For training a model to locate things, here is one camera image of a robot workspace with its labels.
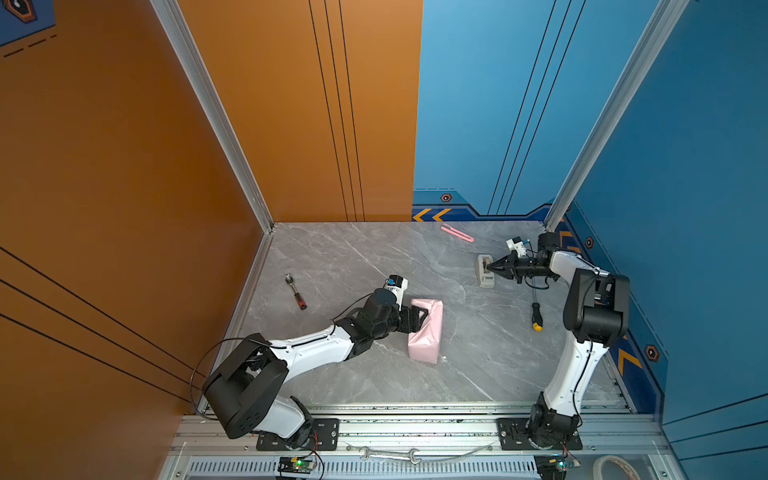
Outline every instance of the wrench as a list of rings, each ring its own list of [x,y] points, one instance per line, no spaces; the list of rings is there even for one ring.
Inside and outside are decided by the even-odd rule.
[[[369,458],[390,458],[392,460],[405,460],[411,462],[413,465],[422,461],[420,458],[416,458],[416,453],[419,452],[417,449],[411,449],[410,452],[403,453],[388,452],[386,450],[371,450],[368,447],[362,447],[360,451],[362,452],[362,455],[360,456],[361,460],[367,460]]]

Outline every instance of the black mounting plate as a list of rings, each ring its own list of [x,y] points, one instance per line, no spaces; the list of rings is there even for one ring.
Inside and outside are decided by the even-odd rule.
[[[336,443],[339,438],[339,419],[315,419],[315,429],[313,433],[317,434],[317,448],[319,452],[329,452],[336,450]],[[314,439],[310,436],[310,442],[307,446],[313,447]],[[293,450],[302,451],[306,449],[292,449],[285,444],[282,438],[271,432],[259,432],[259,441],[256,443],[256,450],[261,452],[291,452]]]
[[[537,449],[528,440],[528,431],[525,424],[528,419],[496,419],[496,428],[498,430],[498,440],[502,443],[502,450],[537,450],[546,452],[552,450],[557,452],[559,445],[553,445],[551,449]],[[575,432],[565,443],[568,450],[581,450],[584,446],[581,444],[581,437]]]

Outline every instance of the screwdriver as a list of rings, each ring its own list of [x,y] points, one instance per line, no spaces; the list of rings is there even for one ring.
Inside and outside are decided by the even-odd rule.
[[[533,323],[533,329],[537,332],[541,332],[544,329],[544,319],[541,317],[541,311],[539,311],[539,304],[536,301],[536,278],[533,278],[533,315],[531,316],[531,323]]]
[[[301,297],[301,293],[296,290],[296,286],[293,285],[293,277],[290,275],[290,273],[286,273],[286,283],[290,285],[291,289],[293,290],[293,296],[296,297],[296,303],[299,304],[299,308],[306,310],[306,302],[304,301],[304,298]]]

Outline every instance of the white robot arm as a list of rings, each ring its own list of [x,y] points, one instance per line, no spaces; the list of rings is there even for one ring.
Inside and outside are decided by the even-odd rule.
[[[391,275],[365,306],[316,333],[271,341],[259,333],[249,335],[203,385],[227,436],[236,439],[259,430],[304,446],[313,430],[312,416],[296,397],[278,396],[280,387],[321,365],[352,359],[391,332],[419,331],[427,312],[401,307],[407,287],[408,280]]]
[[[556,233],[538,238],[538,252],[527,257],[513,250],[488,266],[504,278],[562,277],[569,285],[563,325],[571,332],[552,381],[531,409],[528,440],[538,448],[565,444],[581,424],[581,399],[595,367],[629,320],[629,279],[592,265],[558,246]]]

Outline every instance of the pink utility knife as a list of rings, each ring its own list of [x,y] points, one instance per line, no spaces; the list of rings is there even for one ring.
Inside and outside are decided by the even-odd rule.
[[[460,238],[462,240],[465,240],[465,241],[467,241],[469,243],[472,243],[472,242],[475,241],[474,238],[470,237],[466,233],[460,232],[460,231],[456,230],[454,227],[451,227],[450,225],[447,225],[445,223],[442,225],[442,227],[440,227],[440,230],[442,230],[442,231],[444,231],[446,233],[450,233],[454,237],[458,237],[458,238]]]

